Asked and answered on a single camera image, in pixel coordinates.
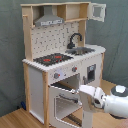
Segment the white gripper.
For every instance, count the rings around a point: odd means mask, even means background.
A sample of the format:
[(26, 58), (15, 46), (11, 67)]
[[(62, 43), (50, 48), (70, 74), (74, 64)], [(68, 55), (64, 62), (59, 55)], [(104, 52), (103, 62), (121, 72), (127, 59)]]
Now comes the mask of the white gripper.
[(85, 111), (101, 112), (104, 110), (103, 97), (105, 93), (100, 87), (80, 85), (79, 96)]

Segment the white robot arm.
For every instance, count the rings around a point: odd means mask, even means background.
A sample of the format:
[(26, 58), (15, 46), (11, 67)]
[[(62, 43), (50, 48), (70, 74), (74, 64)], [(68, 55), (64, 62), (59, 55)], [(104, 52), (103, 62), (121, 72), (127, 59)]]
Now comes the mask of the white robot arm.
[(87, 112), (109, 113), (117, 119), (128, 118), (128, 88), (125, 86), (114, 86), (106, 95), (100, 87), (81, 85), (79, 95)]

